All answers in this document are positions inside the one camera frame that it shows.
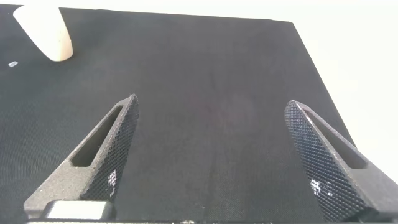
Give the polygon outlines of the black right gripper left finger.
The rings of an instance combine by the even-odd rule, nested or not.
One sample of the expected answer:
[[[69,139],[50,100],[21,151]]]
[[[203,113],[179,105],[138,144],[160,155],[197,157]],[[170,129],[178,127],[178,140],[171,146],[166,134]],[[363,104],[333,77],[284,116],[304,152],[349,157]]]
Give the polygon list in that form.
[[[56,200],[113,202],[138,120],[135,94],[116,103],[24,202],[27,216],[39,218]]]

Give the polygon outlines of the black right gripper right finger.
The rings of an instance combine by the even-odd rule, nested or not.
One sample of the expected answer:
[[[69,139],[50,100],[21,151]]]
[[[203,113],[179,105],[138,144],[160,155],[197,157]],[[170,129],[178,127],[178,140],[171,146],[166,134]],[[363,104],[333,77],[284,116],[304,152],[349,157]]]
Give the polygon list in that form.
[[[301,102],[284,118],[326,221],[397,221],[397,184],[356,146]]]

